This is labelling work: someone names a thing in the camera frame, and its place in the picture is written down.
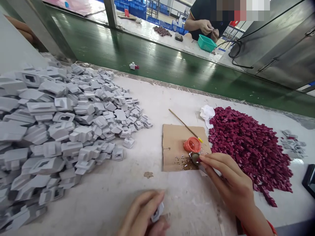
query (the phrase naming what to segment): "black shirt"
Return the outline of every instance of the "black shirt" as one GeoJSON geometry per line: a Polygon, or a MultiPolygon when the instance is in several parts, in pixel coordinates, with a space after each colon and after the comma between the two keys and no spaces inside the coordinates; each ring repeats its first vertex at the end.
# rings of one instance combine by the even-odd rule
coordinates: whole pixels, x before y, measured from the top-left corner
{"type": "MultiPolygon", "coordinates": [[[[217,0],[196,0],[190,13],[195,20],[209,20],[212,27],[219,30],[219,38],[232,21],[231,19],[234,20],[234,11],[217,11],[217,0]]],[[[198,40],[200,34],[204,35],[200,29],[189,33],[194,40],[198,40]]]]}

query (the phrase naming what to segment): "pile of maroon plastic pieces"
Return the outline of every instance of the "pile of maroon plastic pieces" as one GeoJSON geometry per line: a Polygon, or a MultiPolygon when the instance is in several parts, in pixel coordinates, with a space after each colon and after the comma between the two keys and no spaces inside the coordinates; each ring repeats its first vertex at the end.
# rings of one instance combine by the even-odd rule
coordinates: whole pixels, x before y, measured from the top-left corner
{"type": "Polygon", "coordinates": [[[232,156],[242,171],[253,181],[253,188],[265,196],[269,205],[277,207],[269,191],[274,188],[292,192],[289,169],[290,158],[277,144],[278,137],[272,128],[259,125],[251,116],[230,107],[215,108],[216,115],[210,120],[209,142],[212,152],[232,156]]]}
{"type": "Polygon", "coordinates": [[[157,32],[162,37],[166,36],[166,35],[172,36],[171,33],[167,29],[164,29],[162,26],[159,26],[159,27],[155,26],[153,29],[155,32],[157,32]]]}

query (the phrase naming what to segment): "green conveyor belt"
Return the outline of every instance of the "green conveyor belt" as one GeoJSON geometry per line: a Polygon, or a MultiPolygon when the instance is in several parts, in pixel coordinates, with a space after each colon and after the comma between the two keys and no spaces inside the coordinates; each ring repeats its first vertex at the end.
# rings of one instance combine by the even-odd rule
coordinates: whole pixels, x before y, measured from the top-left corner
{"type": "Polygon", "coordinates": [[[79,61],[315,118],[315,97],[49,7],[79,61]],[[139,70],[131,70],[135,62],[139,70]]]}

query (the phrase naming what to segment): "red bracelet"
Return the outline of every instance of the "red bracelet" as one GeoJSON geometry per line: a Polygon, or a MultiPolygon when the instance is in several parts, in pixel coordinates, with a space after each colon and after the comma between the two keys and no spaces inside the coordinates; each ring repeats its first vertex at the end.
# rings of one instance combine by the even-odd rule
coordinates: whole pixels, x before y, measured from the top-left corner
{"type": "MultiPolygon", "coordinates": [[[[270,225],[270,227],[271,227],[271,229],[272,229],[272,232],[275,234],[275,236],[277,236],[277,232],[276,232],[275,228],[272,226],[272,224],[271,224],[269,221],[267,221],[267,222],[268,222],[268,224],[270,225]]],[[[246,231],[246,229],[245,229],[245,227],[243,226],[242,223],[241,223],[241,225],[242,225],[242,228],[243,228],[243,230],[244,230],[244,233],[245,233],[247,236],[250,236],[250,235],[247,233],[247,231],[246,231]]]]}

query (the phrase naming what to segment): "black cable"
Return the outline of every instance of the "black cable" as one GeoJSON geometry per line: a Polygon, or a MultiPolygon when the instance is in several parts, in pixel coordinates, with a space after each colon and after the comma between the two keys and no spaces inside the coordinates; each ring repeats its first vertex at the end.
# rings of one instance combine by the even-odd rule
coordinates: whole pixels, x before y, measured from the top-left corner
{"type": "Polygon", "coordinates": [[[243,38],[245,38],[245,37],[247,37],[247,36],[250,36],[251,34],[253,34],[253,33],[257,32],[257,31],[259,31],[260,29],[262,29],[262,28],[265,27],[266,25],[270,24],[271,22],[273,22],[274,20],[276,20],[277,18],[279,18],[279,17],[282,16],[283,14],[287,13],[287,12],[290,11],[292,8],[296,7],[297,5],[299,5],[300,3],[304,2],[304,1],[305,1],[305,0],[299,1],[298,3],[294,4],[293,6],[291,6],[290,8],[288,8],[287,10],[285,10],[284,12],[282,12],[280,15],[276,16],[275,18],[273,18],[271,21],[267,22],[266,24],[264,24],[263,26],[261,26],[260,28],[258,28],[257,30],[255,30],[255,31],[253,31],[253,32],[251,32],[251,33],[249,33],[249,34],[247,34],[247,35],[244,35],[244,36],[240,37],[238,40],[236,40],[236,41],[235,41],[235,40],[230,40],[230,41],[224,42],[224,43],[234,42],[234,44],[237,44],[238,47],[239,47],[239,49],[237,50],[237,52],[236,52],[236,54],[235,54],[234,56],[231,56],[231,55],[230,55],[231,52],[229,53],[229,57],[232,58],[232,64],[235,65],[235,66],[238,66],[238,67],[242,67],[242,68],[253,69],[254,67],[241,66],[241,65],[237,65],[237,64],[234,63],[234,60],[235,60],[235,58],[238,56],[238,54],[240,53],[241,48],[242,48],[242,45],[243,45],[242,41],[240,41],[240,40],[243,39],[243,38]]]}

